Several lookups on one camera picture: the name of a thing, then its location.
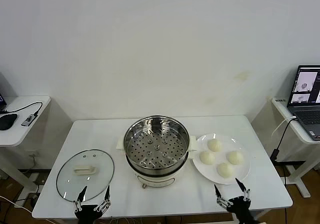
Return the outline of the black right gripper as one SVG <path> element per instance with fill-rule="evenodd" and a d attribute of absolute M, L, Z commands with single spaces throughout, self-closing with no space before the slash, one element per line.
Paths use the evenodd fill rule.
<path fill-rule="evenodd" d="M 243 196 L 238 196 L 231 198 L 229 200 L 226 200 L 224 197 L 222 197 L 220 191 L 218 190 L 217 186 L 214 185 L 215 189 L 215 195 L 216 195 L 216 202 L 220 206 L 228 206 L 227 211 L 234 213 L 239 220 L 239 223 L 242 224 L 256 224 L 259 223 L 259 221 L 255 220 L 254 217 L 251 215 L 249 211 L 251 199 L 250 199 L 250 189 L 247 189 L 245 185 L 239 181 L 237 178 L 235 178 L 238 186 L 243 192 Z"/>

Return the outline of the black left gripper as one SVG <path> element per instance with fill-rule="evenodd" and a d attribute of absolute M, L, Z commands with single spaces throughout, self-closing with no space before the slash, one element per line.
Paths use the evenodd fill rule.
<path fill-rule="evenodd" d="M 111 205 L 110 201 L 110 186 L 107 187 L 103 201 L 97 205 L 82 205 L 84 200 L 87 186 L 79 193 L 76 200 L 73 201 L 74 213 L 78 219 L 78 224 L 93 224 L 97 219 L 100 218 L 100 211 L 107 211 Z"/>

